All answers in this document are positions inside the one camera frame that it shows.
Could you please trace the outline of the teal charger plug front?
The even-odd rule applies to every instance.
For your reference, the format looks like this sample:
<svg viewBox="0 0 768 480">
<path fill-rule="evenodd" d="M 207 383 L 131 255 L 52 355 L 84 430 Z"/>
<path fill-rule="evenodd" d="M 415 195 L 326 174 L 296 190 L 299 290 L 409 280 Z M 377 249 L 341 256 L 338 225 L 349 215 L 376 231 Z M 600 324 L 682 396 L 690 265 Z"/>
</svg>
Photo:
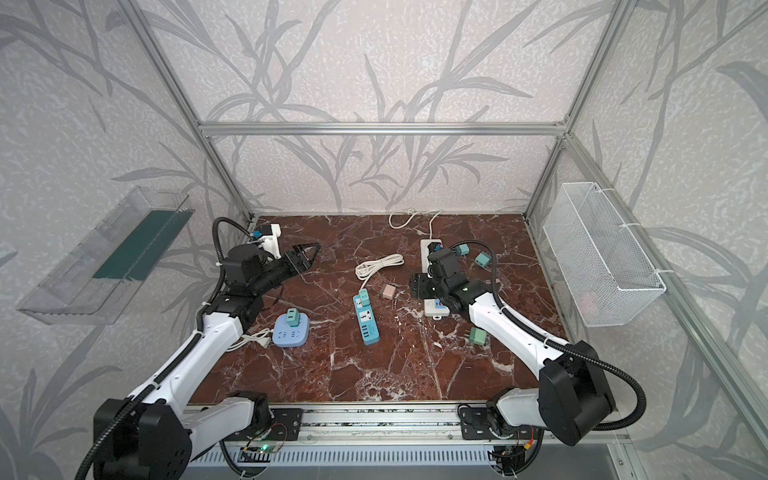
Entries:
<svg viewBox="0 0 768 480">
<path fill-rule="evenodd" d="M 289 327 L 296 328 L 300 325 L 301 314 L 296 308 L 290 308 L 285 316 L 286 324 Z"/>
</svg>

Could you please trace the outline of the light blue square socket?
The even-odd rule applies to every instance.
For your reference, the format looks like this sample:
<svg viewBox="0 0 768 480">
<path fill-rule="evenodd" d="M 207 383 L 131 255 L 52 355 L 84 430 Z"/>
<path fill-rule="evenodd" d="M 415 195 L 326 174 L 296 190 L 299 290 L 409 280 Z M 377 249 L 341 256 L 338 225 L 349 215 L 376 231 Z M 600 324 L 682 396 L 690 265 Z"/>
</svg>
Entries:
<svg viewBox="0 0 768 480">
<path fill-rule="evenodd" d="M 280 315 L 275 322 L 272 333 L 272 343 L 280 348 L 295 348 L 303 346 L 309 336 L 310 321 L 306 314 L 299 314 L 297 326 L 290 326 L 287 315 Z"/>
</svg>

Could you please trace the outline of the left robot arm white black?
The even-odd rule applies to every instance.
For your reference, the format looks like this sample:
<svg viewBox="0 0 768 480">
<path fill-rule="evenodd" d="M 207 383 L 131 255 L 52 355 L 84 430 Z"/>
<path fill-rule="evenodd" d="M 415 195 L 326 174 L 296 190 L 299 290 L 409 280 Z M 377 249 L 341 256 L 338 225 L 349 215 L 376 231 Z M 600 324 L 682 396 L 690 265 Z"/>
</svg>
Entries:
<svg viewBox="0 0 768 480">
<path fill-rule="evenodd" d="M 191 417 L 184 411 L 218 360 L 254 323 L 265 293 L 309 270 L 317 243 L 278 254 L 275 243 L 238 245 L 219 260 L 220 279 L 198 311 L 196 329 L 174 356 L 124 399 L 94 415 L 94 441 L 78 479 L 178 479 L 229 435 L 266 426 L 264 395 L 241 393 Z"/>
</svg>

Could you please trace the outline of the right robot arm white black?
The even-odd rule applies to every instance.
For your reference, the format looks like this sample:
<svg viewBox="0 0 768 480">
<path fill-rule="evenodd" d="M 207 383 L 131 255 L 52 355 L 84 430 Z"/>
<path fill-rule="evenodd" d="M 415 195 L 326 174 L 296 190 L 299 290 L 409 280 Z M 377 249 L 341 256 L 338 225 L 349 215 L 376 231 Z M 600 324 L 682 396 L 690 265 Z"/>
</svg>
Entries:
<svg viewBox="0 0 768 480">
<path fill-rule="evenodd" d="M 424 270 L 412 276 L 413 296 L 436 300 L 451 314 L 485 331 L 517 356 L 535 376 L 535 388 L 500 392 L 486 404 L 495 434 L 531 426 L 574 446 L 592 431 L 615 431 L 637 423 L 648 407 L 641 384 L 599 358 L 588 343 L 570 343 L 538 327 L 507 304 L 496 277 L 498 260 L 490 248 L 492 279 L 469 279 L 459 247 L 429 240 L 423 247 Z"/>
</svg>

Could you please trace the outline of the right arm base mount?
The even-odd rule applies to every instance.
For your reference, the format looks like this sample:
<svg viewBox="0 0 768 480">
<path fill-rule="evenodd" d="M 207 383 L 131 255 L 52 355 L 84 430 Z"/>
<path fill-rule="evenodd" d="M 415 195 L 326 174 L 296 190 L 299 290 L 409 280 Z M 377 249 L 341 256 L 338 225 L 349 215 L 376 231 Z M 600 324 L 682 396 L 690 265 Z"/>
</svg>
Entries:
<svg viewBox="0 0 768 480">
<path fill-rule="evenodd" d="M 509 426 L 484 406 L 460 403 L 456 408 L 463 440 L 535 442 L 540 434 L 531 426 Z"/>
</svg>

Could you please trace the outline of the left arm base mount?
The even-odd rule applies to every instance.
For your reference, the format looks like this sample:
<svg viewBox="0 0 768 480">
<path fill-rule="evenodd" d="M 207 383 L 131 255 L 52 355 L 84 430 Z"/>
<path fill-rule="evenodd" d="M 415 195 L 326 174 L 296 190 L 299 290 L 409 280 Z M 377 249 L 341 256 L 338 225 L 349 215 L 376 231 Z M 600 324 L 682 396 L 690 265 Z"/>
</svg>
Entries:
<svg viewBox="0 0 768 480">
<path fill-rule="evenodd" d="M 263 426 L 247 427 L 226 438 L 227 441 L 293 442 L 297 441 L 304 410 L 301 408 L 275 408 L 272 417 Z"/>
</svg>

